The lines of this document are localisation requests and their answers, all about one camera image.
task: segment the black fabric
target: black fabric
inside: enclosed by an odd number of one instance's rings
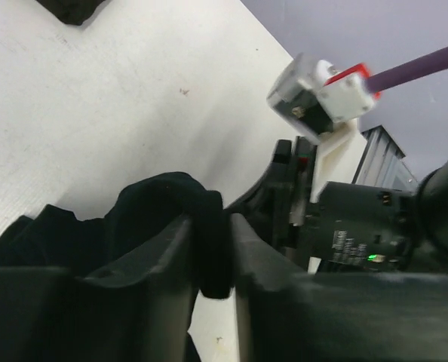
[[[36,0],[62,23],[81,25],[104,0]]]
[[[34,220],[22,216],[0,237],[0,266],[53,265],[85,276],[128,253],[186,213],[195,228],[200,288],[226,298],[232,282],[231,246],[220,193],[186,173],[166,173],[125,188],[103,219],[78,221],[48,205]],[[189,336],[187,360],[199,360]]]

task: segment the gray floor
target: gray floor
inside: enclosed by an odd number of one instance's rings
[[[448,45],[448,0],[242,0],[292,55],[386,70]],[[421,179],[448,159],[448,71],[386,91],[363,119],[383,124]]]

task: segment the table surface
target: table surface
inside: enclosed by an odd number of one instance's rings
[[[238,0],[109,0],[82,27],[0,0],[0,234],[46,204],[103,216],[182,170],[228,204],[295,132],[266,105],[290,56]],[[199,299],[203,361],[237,360],[232,299]]]

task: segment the purple cable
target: purple cable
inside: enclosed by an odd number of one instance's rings
[[[376,93],[445,69],[448,69],[448,47],[370,76],[367,88]]]

